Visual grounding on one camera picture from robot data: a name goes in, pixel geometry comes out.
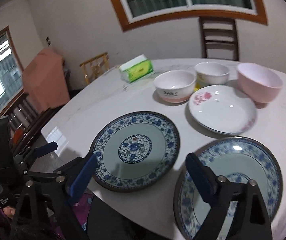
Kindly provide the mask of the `blue floral plate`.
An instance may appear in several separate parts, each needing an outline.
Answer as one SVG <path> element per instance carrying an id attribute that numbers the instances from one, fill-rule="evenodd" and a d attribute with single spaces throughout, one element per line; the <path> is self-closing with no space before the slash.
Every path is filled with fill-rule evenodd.
<path id="1" fill-rule="evenodd" d="M 168 117 L 151 111 L 127 113 L 104 126 L 93 140 L 93 178 L 114 192 L 142 190 L 173 167 L 179 151 L 179 131 Z"/>
<path id="2" fill-rule="evenodd" d="M 282 174 L 272 152 L 256 140 L 228 137 L 194 153 L 216 175 L 216 201 L 202 200 L 184 161 L 173 201 L 183 237 L 271 239 L 282 197 Z"/>

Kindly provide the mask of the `white rose plate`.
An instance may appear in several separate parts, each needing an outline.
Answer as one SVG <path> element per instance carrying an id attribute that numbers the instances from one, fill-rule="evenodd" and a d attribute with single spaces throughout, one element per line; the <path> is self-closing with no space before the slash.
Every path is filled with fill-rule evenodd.
<path id="1" fill-rule="evenodd" d="M 198 124 L 218 134 L 239 135 L 255 124 L 255 103 L 236 88 L 212 85 L 194 92 L 189 111 Z"/>

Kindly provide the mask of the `white pink Rabbit bowl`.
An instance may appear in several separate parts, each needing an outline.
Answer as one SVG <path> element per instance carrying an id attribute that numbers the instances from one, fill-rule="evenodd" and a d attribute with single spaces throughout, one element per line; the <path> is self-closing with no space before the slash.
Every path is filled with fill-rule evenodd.
<path id="1" fill-rule="evenodd" d="M 158 75 L 153 85 L 158 96 L 169 103 L 182 103 L 194 93 L 196 75 L 187 70 L 170 70 Z"/>

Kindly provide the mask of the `white blue ribbed bowl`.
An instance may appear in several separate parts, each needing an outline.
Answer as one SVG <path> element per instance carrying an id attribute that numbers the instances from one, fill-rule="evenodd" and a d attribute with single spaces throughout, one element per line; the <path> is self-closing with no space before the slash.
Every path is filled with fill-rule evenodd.
<path id="1" fill-rule="evenodd" d="M 195 65 L 197 86 L 224 85 L 229 80 L 230 69 L 217 62 L 202 62 Z"/>

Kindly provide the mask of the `dark chair at left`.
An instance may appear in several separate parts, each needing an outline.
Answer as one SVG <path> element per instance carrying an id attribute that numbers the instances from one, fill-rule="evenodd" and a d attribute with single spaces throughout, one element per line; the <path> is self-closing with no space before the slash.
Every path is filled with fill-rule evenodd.
<path id="1" fill-rule="evenodd" d="M 61 108 L 47 109 L 37 112 L 26 93 L 18 95 L 5 111 L 10 127 L 12 153 L 19 152 L 31 146 L 40 136 L 41 129 Z"/>

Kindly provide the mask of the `light bamboo chair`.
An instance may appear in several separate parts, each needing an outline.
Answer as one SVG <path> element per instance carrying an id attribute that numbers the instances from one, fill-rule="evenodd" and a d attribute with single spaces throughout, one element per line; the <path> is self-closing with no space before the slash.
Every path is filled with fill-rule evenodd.
<path id="1" fill-rule="evenodd" d="M 102 53 L 82 62 L 80 68 L 84 75 L 85 84 L 89 85 L 92 81 L 102 76 L 110 70 L 108 53 Z"/>

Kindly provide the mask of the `green tissue box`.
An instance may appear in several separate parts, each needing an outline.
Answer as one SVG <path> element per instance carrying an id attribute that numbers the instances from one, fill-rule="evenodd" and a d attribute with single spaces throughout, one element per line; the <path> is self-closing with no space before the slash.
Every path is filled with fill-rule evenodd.
<path id="1" fill-rule="evenodd" d="M 119 66 L 121 79 L 132 83 L 154 71 L 151 60 L 142 54 Z"/>

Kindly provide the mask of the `dark wooden chair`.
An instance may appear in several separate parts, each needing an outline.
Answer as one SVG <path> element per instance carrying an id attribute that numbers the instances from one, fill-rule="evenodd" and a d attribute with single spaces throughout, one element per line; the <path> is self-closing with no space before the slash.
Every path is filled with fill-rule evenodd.
<path id="1" fill-rule="evenodd" d="M 199 29 L 203 58 L 209 58 L 209 50 L 220 49 L 232 51 L 232 60 L 239 61 L 240 50 L 235 19 L 201 16 Z"/>

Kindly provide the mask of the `wood framed window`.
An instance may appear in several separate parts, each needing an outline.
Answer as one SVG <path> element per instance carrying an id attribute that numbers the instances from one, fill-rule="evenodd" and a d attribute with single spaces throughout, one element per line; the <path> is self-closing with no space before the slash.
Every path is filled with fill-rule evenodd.
<path id="1" fill-rule="evenodd" d="M 123 31 L 191 17 L 268 24 L 263 0 L 110 0 Z"/>

